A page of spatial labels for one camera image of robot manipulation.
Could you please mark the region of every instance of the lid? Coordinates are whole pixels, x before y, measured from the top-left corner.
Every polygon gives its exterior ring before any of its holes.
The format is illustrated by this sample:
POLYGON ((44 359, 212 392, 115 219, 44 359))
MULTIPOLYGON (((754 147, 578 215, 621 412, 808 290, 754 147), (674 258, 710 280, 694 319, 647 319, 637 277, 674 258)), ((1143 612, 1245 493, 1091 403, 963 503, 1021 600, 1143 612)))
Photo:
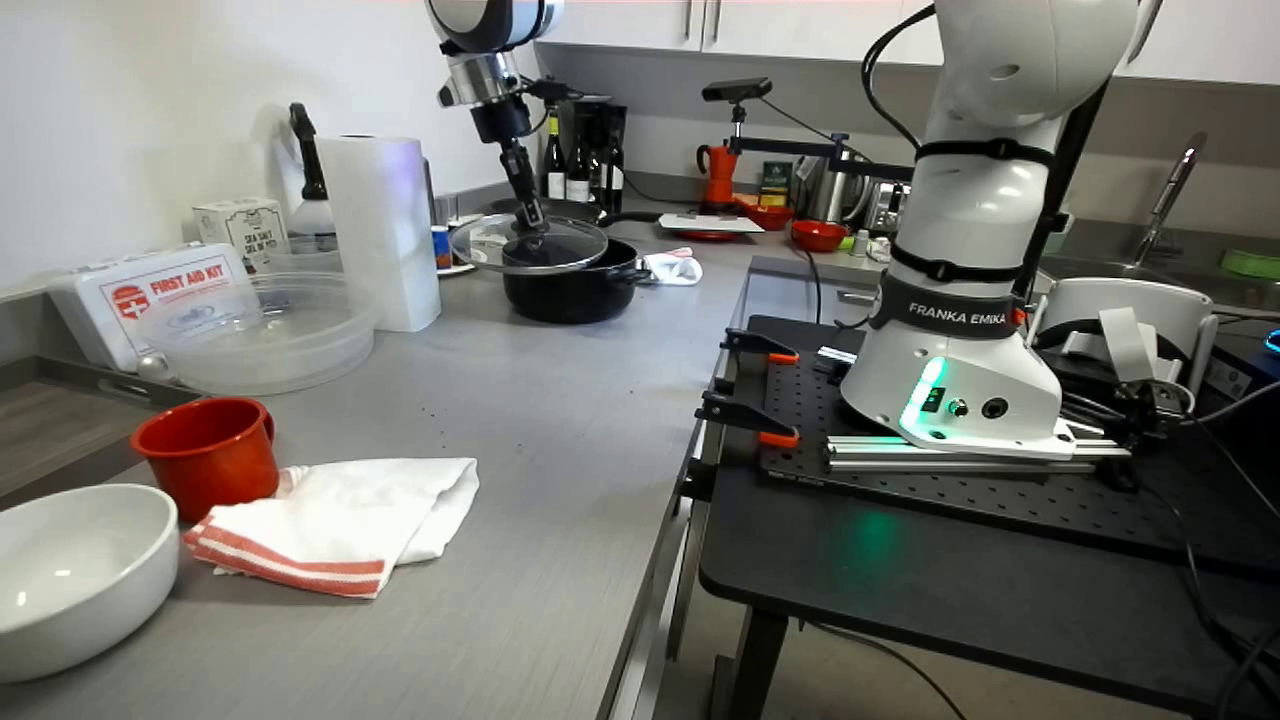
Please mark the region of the lid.
POLYGON ((546 230, 517 230, 505 246, 499 268, 507 277, 557 277, 578 273, 601 258, 608 246, 604 230, 578 226, 578 225, 548 225, 546 230))

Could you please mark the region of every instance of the red kettle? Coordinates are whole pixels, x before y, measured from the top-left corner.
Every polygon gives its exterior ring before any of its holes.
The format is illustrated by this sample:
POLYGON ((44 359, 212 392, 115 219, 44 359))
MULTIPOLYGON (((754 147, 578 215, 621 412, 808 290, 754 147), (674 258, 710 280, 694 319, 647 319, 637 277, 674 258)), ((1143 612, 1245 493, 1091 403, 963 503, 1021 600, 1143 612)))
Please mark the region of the red kettle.
POLYGON ((738 150, 727 145, 702 145, 695 166, 704 173, 704 211, 727 211, 738 150))

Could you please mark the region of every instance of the cabinet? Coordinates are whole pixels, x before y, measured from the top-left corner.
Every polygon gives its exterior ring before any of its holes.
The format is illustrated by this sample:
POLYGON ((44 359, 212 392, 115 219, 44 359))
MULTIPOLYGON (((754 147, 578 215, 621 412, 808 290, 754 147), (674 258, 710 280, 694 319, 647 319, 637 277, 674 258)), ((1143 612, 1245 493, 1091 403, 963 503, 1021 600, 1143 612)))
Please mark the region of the cabinet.
POLYGON ((546 45, 702 49, 714 0, 564 0, 546 45))
MULTIPOLYGON (((704 28, 710 52, 859 61, 893 22, 910 20, 921 0, 716 0, 704 28)), ((940 64, 938 20, 898 34, 882 61, 940 64)))
MULTIPOLYGON (((921 0, 570 0, 548 45, 684 49, 723 54, 859 61, 921 0)), ((885 61, 938 64, 938 22, 903 30, 885 61)))
POLYGON ((1280 0, 1163 0, 1153 40, 1122 74, 1280 83, 1280 0))

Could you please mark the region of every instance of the box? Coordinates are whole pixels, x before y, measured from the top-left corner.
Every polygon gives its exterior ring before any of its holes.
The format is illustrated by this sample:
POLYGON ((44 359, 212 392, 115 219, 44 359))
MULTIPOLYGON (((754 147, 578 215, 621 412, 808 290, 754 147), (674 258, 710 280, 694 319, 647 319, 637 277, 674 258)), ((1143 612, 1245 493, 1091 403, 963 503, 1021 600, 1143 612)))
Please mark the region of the box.
POLYGON ((252 273, 292 258, 276 198, 198 204, 198 225, 205 244, 232 244, 252 273))
POLYGON ((252 301, 245 258, 232 244, 149 251, 104 268, 59 277, 49 294, 94 362, 136 372, 155 349, 212 332, 245 316, 252 301))

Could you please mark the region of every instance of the cabinet handle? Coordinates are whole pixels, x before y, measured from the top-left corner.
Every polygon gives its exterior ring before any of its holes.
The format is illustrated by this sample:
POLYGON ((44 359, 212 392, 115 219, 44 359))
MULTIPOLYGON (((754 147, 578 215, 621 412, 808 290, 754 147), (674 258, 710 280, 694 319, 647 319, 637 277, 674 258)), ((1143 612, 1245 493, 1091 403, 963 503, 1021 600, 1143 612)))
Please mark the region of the cabinet handle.
POLYGON ((722 45, 722 7, 723 7, 723 0, 714 0, 716 7, 716 16, 714 16, 714 40, 710 45, 722 45))
POLYGON ((688 45, 694 34, 694 0, 684 0, 684 30, 682 30, 682 45, 688 45))

